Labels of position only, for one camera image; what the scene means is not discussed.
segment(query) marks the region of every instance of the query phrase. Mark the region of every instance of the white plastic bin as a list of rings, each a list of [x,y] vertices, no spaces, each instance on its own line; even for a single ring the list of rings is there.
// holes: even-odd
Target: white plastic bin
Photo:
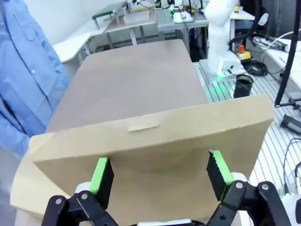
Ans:
[[[138,22],[148,21],[150,19],[150,12],[143,11],[138,13],[127,14],[123,17],[126,24],[134,24]]]

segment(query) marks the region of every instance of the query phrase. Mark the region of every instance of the blue shirt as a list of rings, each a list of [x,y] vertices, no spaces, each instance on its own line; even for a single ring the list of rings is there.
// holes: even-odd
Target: blue shirt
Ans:
[[[23,0],[0,0],[0,146],[23,156],[70,80]]]

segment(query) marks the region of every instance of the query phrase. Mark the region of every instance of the open cardboard box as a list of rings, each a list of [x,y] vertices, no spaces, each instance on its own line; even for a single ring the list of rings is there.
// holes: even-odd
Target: open cardboard box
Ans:
[[[34,136],[11,204],[42,217],[52,195],[73,195],[107,156],[115,173],[108,212],[119,225],[208,218],[218,205],[208,151],[249,178],[272,120],[270,99],[259,95]]]

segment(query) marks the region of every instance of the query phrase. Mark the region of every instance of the black cylindrical container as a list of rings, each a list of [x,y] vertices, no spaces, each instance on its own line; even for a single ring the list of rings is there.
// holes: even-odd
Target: black cylindrical container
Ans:
[[[236,76],[236,84],[234,90],[234,98],[247,97],[251,93],[253,79],[248,75]]]

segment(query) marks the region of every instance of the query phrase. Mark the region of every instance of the shirt pocket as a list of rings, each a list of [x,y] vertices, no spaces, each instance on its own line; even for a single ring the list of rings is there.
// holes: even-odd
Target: shirt pocket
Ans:
[[[21,12],[16,12],[14,13],[14,17],[20,25],[20,28],[24,33],[25,37],[30,41],[34,40],[37,37],[37,35],[32,24],[28,21],[29,19],[26,17],[26,15],[24,15],[24,13]]]

